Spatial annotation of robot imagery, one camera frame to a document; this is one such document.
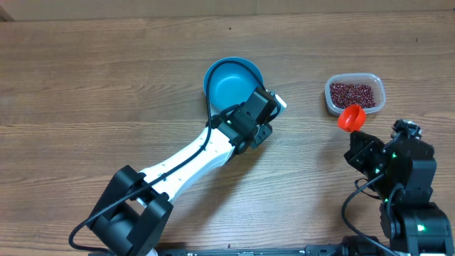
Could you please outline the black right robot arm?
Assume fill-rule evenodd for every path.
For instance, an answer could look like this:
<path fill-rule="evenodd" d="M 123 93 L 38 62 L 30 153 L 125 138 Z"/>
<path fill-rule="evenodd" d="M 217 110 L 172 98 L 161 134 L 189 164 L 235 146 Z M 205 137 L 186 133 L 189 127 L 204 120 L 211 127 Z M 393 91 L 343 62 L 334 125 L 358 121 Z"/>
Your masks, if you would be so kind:
<path fill-rule="evenodd" d="M 343 255 L 453 255 L 451 223 L 432 202 L 432 181 L 437 170 L 434 147 L 422 141 L 420 126 L 406 119 L 392 126 L 388 143 L 365 132 L 350 133 L 347 163 L 361 172 L 365 184 L 347 197 L 350 202 L 369 188 L 380 200 L 380 225 L 388 245 L 355 233 L 342 243 Z"/>

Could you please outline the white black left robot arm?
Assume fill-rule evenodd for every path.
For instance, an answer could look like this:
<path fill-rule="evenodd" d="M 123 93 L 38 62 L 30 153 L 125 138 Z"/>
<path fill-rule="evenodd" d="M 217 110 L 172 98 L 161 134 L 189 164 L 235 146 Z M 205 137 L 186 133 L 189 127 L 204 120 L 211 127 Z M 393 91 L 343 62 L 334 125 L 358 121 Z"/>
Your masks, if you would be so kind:
<path fill-rule="evenodd" d="M 173 202 L 198 179 L 271 133 L 285 110 L 275 94 L 256 88 L 245 102 L 213 115 L 196 140 L 169 159 L 135 171 L 124 166 L 112 177 L 85 223 L 108 255 L 149 255 L 158 244 Z"/>

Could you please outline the red scoop blue handle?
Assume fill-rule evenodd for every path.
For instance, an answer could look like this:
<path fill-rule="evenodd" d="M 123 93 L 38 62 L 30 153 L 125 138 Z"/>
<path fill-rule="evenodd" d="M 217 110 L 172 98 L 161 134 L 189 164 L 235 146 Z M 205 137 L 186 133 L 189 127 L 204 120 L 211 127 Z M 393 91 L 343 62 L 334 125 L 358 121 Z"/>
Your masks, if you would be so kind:
<path fill-rule="evenodd" d="M 365 121 L 365 110 L 360 105 L 350 105 L 338 117 L 338 127 L 345 132 L 359 132 Z"/>

